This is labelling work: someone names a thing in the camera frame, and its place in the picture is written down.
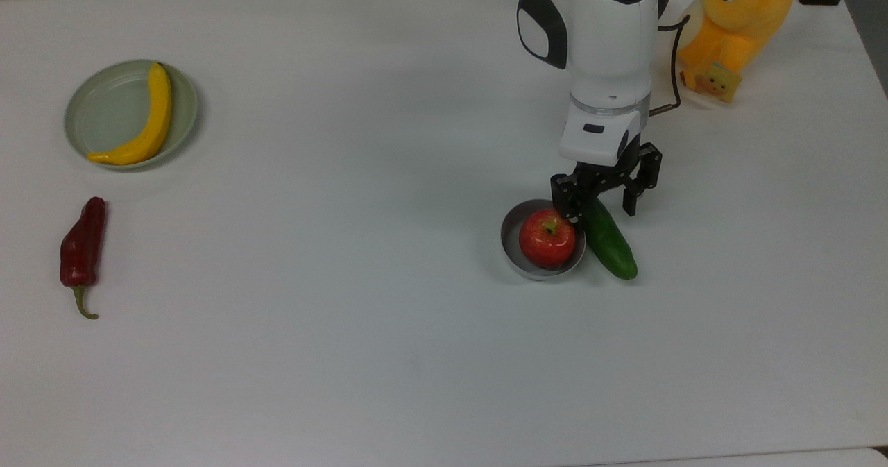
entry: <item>green plate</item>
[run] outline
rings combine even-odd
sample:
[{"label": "green plate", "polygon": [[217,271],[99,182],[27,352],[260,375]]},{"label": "green plate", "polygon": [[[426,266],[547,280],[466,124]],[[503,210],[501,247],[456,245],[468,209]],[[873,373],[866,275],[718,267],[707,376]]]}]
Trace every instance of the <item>green plate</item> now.
[{"label": "green plate", "polygon": [[[67,141],[86,160],[87,153],[108,151],[136,138],[145,128],[151,98],[148,69],[153,61],[121,62],[96,73],[78,88],[67,104]],[[197,93],[178,69],[161,63],[172,88],[172,113],[166,140],[157,154],[136,164],[99,164],[111,170],[131,170],[156,163],[180,147],[197,118]]]}]

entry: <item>cable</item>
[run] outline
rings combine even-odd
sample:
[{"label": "cable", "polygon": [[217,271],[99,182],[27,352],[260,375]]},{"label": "cable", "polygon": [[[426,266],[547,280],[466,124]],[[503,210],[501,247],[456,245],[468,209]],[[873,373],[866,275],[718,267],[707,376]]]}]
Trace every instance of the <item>cable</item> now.
[{"label": "cable", "polygon": [[688,21],[691,21],[691,15],[686,15],[679,21],[677,24],[673,24],[672,26],[658,26],[658,31],[672,31],[678,30],[675,34],[675,42],[672,43],[672,94],[675,94],[675,104],[666,104],[664,106],[659,106],[651,110],[650,113],[647,114],[648,117],[652,117],[654,115],[659,115],[660,113],[669,112],[669,110],[675,110],[677,107],[681,106],[681,95],[678,94],[678,81],[675,78],[675,61],[676,57],[678,57],[678,40],[681,38],[681,31],[684,30],[685,25],[688,24]]}]

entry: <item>pepper stem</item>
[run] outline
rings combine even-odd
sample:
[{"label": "pepper stem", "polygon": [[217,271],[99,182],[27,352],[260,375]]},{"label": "pepper stem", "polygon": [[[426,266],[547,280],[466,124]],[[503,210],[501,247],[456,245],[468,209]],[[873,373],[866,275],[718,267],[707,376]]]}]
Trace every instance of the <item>pepper stem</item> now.
[{"label": "pepper stem", "polygon": [[86,309],[83,308],[83,294],[86,293],[86,286],[78,285],[76,287],[71,287],[71,289],[74,290],[74,298],[77,300],[77,311],[83,315],[83,318],[97,319],[99,317],[98,314],[89,314],[89,312],[86,312]]}]

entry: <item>plate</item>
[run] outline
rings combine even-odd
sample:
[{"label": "plate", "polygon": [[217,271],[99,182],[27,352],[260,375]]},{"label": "plate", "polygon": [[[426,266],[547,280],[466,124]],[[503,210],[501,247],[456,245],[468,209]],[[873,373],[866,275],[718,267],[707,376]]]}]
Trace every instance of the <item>plate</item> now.
[{"label": "plate", "polygon": [[[151,98],[148,69],[154,62],[120,62],[102,69],[80,85],[65,112],[67,141],[84,160],[93,151],[108,151],[136,138],[145,128]],[[148,160],[115,166],[93,163],[111,170],[133,170],[153,164],[174,152],[191,134],[197,119],[194,85],[178,69],[162,62],[172,90],[169,131],[157,154]]]},{"label": "plate", "polygon": [[502,219],[502,227],[500,228],[502,250],[504,250],[511,266],[524,278],[535,281],[551,280],[551,278],[561,276],[565,272],[572,270],[574,266],[580,264],[580,259],[583,258],[583,254],[586,252],[586,235],[578,230],[577,243],[574,245],[573,254],[570,255],[564,264],[557,268],[541,268],[524,256],[518,243],[521,224],[527,220],[527,217],[530,217],[530,214],[535,213],[537,210],[543,210],[543,208],[552,208],[552,202],[547,201],[547,199],[531,199],[530,201],[517,204]]}]

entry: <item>yellow plush toy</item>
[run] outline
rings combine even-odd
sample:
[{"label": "yellow plush toy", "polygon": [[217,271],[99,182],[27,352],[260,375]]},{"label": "yellow plush toy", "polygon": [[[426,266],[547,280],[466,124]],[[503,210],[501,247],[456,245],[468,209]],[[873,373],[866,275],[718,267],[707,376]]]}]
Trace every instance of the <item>yellow plush toy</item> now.
[{"label": "yellow plush toy", "polygon": [[783,24],[793,0],[694,0],[678,43],[682,81],[730,103],[740,71]]}]

